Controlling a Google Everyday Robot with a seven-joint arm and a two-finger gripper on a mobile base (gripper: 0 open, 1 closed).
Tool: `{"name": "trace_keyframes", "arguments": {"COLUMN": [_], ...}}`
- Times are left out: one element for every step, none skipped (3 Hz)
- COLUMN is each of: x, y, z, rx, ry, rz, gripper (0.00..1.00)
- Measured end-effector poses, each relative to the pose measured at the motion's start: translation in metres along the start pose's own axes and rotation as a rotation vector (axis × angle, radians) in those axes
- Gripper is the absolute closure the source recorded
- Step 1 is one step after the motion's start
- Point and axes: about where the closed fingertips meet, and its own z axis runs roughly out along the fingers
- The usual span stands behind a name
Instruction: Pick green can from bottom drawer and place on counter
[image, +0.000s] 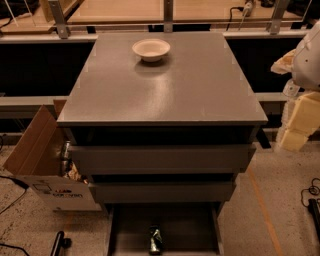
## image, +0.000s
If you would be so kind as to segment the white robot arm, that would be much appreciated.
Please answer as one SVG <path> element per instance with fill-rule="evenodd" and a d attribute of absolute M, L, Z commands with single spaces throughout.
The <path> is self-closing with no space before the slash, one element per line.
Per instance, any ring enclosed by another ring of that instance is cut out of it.
<path fill-rule="evenodd" d="M 298 43 L 297 47 L 273 63 L 271 71 L 291 73 L 283 93 L 295 97 L 300 88 L 305 92 L 288 100 L 277 135 L 280 148 L 299 151 L 320 127 L 320 21 Z"/>

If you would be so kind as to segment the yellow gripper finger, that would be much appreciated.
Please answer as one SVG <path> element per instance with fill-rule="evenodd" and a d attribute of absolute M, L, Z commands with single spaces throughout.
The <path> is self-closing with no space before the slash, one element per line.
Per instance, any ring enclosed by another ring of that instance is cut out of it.
<path fill-rule="evenodd" d="M 291 73 L 293 68 L 293 59 L 295 55 L 295 49 L 289 51 L 271 66 L 271 71 L 276 74 Z"/>
<path fill-rule="evenodd" d="M 299 151 L 320 127 L 320 93 L 309 92 L 294 101 L 294 108 L 285 124 L 280 147 Z"/>

